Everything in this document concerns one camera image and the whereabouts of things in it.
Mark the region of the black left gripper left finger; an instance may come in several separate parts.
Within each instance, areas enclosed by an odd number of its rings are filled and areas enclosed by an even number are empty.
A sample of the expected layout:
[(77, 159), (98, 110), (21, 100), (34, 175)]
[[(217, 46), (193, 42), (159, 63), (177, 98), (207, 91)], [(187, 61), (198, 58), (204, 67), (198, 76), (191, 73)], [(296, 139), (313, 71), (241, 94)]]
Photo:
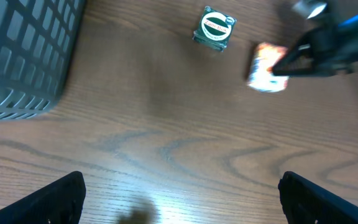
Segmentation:
[(0, 224), (78, 224), (86, 197), (74, 171), (0, 210)]

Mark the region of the orange Kleenex tissue pack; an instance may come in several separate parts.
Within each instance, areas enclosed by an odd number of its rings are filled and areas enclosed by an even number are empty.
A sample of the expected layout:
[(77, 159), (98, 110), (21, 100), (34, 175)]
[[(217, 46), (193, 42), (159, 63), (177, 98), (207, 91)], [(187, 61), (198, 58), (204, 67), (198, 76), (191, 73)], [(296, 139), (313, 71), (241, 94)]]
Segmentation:
[(258, 44), (254, 50), (250, 65), (250, 72), (247, 78), (248, 87), (269, 93), (285, 90), (289, 77), (274, 76), (272, 68), (286, 52), (286, 47), (268, 42)]

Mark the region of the round sticker item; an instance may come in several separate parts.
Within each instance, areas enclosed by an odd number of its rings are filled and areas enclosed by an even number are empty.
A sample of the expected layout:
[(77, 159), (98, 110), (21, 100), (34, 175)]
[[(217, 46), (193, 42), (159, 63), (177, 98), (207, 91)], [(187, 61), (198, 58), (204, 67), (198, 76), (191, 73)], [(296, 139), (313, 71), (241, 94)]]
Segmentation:
[(227, 48), (236, 22), (234, 17), (206, 6), (198, 27), (193, 32), (193, 40), (223, 52)]

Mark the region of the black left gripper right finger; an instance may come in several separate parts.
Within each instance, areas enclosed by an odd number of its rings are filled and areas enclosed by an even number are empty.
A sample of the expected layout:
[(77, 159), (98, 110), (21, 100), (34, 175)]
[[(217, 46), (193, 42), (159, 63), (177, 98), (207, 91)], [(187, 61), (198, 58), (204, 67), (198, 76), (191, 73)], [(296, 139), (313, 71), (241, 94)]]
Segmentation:
[(284, 173), (278, 189), (288, 223), (358, 223), (358, 206), (292, 171)]

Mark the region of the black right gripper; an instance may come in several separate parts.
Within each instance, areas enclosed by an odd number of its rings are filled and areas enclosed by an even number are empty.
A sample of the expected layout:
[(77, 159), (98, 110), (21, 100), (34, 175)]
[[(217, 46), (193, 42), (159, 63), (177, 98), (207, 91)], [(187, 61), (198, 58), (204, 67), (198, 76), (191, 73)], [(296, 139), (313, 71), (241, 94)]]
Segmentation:
[(276, 77), (331, 77), (338, 70), (354, 71), (358, 61), (358, 15), (338, 22), (338, 9), (328, 6), (323, 26), (307, 32), (272, 67)]

